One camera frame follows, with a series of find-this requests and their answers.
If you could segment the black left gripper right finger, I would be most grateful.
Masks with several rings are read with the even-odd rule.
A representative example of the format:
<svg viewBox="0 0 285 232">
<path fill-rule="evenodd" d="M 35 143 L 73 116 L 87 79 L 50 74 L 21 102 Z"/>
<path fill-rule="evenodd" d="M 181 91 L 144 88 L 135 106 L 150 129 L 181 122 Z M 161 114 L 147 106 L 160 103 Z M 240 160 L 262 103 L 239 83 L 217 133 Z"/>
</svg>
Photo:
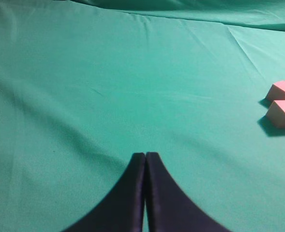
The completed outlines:
<svg viewBox="0 0 285 232">
<path fill-rule="evenodd" d="M 150 232 L 227 232 L 178 186 L 156 152 L 146 154 L 145 199 Z"/>
</svg>

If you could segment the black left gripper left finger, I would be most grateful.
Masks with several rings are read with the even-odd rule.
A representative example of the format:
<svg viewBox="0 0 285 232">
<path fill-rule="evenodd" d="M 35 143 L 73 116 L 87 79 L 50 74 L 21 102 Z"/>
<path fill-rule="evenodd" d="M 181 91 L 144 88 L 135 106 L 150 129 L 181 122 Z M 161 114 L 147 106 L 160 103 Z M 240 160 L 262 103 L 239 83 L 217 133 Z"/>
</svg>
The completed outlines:
<svg viewBox="0 0 285 232">
<path fill-rule="evenodd" d="M 111 191 L 66 232 L 141 232 L 146 156 L 134 153 Z"/>
</svg>

